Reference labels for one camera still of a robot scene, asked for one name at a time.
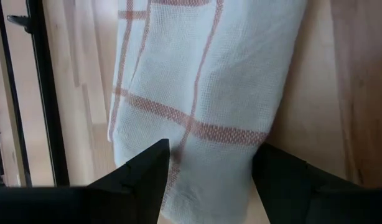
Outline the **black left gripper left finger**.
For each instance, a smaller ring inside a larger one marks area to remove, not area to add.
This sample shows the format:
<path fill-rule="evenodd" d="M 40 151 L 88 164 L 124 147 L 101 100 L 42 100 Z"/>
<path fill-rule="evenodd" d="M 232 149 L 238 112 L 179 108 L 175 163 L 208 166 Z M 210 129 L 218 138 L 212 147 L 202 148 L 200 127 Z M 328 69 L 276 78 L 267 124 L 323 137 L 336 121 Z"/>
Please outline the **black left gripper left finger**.
<path fill-rule="evenodd" d="M 169 140 L 83 187 L 0 187 L 0 224 L 156 224 Z"/>

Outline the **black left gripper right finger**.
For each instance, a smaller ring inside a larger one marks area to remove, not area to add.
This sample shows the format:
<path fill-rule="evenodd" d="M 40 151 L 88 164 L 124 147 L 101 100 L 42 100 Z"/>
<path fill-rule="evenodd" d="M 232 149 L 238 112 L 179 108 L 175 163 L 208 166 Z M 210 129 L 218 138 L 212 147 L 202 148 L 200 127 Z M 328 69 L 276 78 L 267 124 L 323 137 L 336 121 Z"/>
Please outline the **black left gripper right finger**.
<path fill-rule="evenodd" d="M 368 189 L 264 143 L 252 177 L 271 224 L 382 224 L 382 189 Z"/>

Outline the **white towel with orange checks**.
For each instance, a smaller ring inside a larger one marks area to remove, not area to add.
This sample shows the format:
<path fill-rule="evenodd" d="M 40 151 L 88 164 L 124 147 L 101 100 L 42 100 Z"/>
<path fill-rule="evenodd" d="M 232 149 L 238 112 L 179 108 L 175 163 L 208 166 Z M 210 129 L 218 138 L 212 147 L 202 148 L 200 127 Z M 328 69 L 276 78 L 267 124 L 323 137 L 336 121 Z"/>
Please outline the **white towel with orange checks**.
<path fill-rule="evenodd" d="M 307 0 L 118 0 L 108 139 L 117 166 L 170 144 L 162 214 L 241 224 Z"/>

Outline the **black aluminium table frame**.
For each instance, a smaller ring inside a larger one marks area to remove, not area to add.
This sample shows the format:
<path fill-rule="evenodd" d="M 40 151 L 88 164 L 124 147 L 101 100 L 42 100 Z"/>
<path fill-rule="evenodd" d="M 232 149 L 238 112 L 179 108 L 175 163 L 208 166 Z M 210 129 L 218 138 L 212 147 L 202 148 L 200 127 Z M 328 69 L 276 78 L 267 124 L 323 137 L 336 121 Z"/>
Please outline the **black aluminium table frame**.
<path fill-rule="evenodd" d="M 47 28 L 42 0 L 25 0 L 27 15 L 4 16 L 2 0 L 0 0 L 0 44 L 2 46 L 3 70 L 7 72 L 8 79 L 8 103 L 12 106 L 14 115 L 14 137 L 19 143 L 19 173 L 24 176 L 25 185 L 30 187 L 29 161 L 27 158 L 24 130 L 22 127 L 21 112 L 19 109 L 16 84 L 14 80 L 14 70 L 7 40 L 5 22 L 8 21 L 17 26 L 23 27 L 25 32 L 32 37 L 35 66 L 39 83 L 39 91 L 44 115 L 45 131 L 47 134 L 47 145 L 52 166 L 52 177 L 54 185 L 68 186 L 70 179 L 65 156 L 65 146 L 63 143 L 62 127 L 58 110 L 58 101 L 54 83 L 54 72 L 49 49 Z"/>

